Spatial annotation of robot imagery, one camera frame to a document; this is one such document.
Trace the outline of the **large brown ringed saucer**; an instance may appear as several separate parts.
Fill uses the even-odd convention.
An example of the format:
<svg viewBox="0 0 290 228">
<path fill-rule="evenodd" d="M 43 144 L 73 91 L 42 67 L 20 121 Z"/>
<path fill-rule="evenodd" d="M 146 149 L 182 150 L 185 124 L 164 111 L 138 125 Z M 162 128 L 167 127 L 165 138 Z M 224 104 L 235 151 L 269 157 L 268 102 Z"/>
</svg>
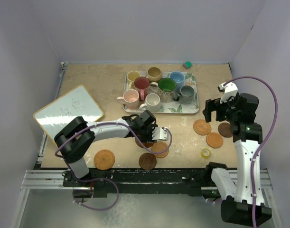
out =
<svg viewBox="0 0 290 228">
<path fill-rule="evenodd" d="M 139 142 L 136 138 L 135 138 L 135 143 L 137 144 L 137 146 L 139 146 L 140 148 L 143 148 L 142 144 L 144 145 L 144 147 L 146 148 L 150 148 L 154 145 L 154 142 Z"/>
</svg>

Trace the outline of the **light wood round coaster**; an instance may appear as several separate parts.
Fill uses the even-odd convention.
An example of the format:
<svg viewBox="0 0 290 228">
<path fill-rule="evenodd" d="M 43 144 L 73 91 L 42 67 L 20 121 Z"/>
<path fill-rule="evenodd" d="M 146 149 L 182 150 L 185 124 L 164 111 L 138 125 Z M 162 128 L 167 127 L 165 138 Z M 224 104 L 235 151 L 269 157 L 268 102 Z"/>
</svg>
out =
<svg viewBox="0 0 290 228">
<path fill-rule="evenodd" d="M 168 144 L 166 144 L 163 141 L 159 141 L 159 142 L 153 144 L 151 150 L 154 152 L 154 155 L 157 158 L 164 158 L 169 153 L 169 149 L 167 149 L 167 147 L 168 147 Z"/>
</svg>

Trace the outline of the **dark walnut round coaster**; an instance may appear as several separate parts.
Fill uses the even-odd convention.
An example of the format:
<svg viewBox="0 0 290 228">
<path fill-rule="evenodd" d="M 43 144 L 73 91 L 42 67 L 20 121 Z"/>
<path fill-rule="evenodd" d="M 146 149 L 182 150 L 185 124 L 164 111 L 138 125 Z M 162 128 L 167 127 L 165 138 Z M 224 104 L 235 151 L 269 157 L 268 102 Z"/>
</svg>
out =
<svg viewBox="0 0 290 228">
<path fill-rule="evenodd" d="M 144 170 L 152 170 L 156 167 L 157 160 L 152 153 L 144 153 L 139 158 L 139 166 Z"/>
</svg>

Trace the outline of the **floral serving tray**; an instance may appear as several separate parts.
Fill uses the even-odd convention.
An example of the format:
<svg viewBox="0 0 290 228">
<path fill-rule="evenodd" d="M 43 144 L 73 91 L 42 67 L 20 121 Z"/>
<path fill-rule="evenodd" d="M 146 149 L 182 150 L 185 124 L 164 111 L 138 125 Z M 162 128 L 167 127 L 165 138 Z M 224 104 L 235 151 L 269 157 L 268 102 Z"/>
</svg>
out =
<svg viewBox="0 0 290 228">
<path fill-rule="evenodd" d="M 139 72 L 142 77 L 147 77 L 146 71 L 140 71 Z M 166 78 L 170 76 L 171 72 L 162 72 L 162 77 Z M 182 74 L 185 77 L 184 85 L 190 86 L 194 89 L 195 94 L 193 95 L 193 98 L 191 100 L 191 103 L 189 104 L 180 104 L 177 101 L 171 101 L 169 103 L 163 103 L 161 102 L 160 110 L 157 112 L 152 112 L 154 114 L 156 113 L 164 113 L 164 114 L 195 114 L 199 111 L 199 101 L 198 101 L 198 95 L 197 95 L 197 87 L 196 87 L 196 77 L 189 72 L 182 72 Z M 126 74 L 125 82 L 124 82 L 124 92 L 128 89 L 132 88 L 129 87 L 130 82 L 127 78 L 128 74 Z M 144 111 L 144 109 L 129 109 L 126 105 L 122 105 L 124 111 L 128 113 L 141 113 Z"/>
</svg>

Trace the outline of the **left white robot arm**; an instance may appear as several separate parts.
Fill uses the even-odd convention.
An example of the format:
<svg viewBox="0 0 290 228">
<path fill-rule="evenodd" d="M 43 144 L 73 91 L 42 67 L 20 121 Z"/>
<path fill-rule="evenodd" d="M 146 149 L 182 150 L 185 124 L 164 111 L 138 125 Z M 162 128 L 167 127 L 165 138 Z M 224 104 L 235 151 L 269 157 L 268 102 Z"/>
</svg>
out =
<svg viewBox="0 0 290 228">
<path fill-rule="evenodd" d="M 138 138 L 143 143 L 155 143 L 153 131 L 158 127 L 156 117 L 149 111 L 123 116 L 114 121 L 95 122 L 93 126 L 94 128 L 90 129 L 88 122 L 78 116 L 54 137 L 62 158 L 79 186 L 86 186 L 91 179 L 84 155 L 92 143 L 110 138 L 129 137 Z"/>
</svg>

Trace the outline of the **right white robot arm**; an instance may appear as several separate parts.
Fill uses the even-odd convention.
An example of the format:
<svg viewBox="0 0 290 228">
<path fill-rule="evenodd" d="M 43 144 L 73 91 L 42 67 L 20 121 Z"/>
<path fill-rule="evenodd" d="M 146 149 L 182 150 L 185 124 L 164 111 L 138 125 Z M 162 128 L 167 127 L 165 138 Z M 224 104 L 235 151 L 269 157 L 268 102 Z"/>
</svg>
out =
<svg viewBox="0 0 290 228">
<path fill-rule="evenodd" d="M 250 94 L 237 94 L 223 102 L 220 98 L 206 100 L 203 115 L 211 121 L 227 121 L 237 153 L 237 182 L 234 183 L 225 165 L 211 162 L 204 174 L 209 186 L 217 186 L 222 198 L 221 218 L 224 222 L 257 228 L 272 217 L 265 206 L 260 177 L 260 146 L 262 127 L 255 123 L 259 100 Z"/>
</svg>

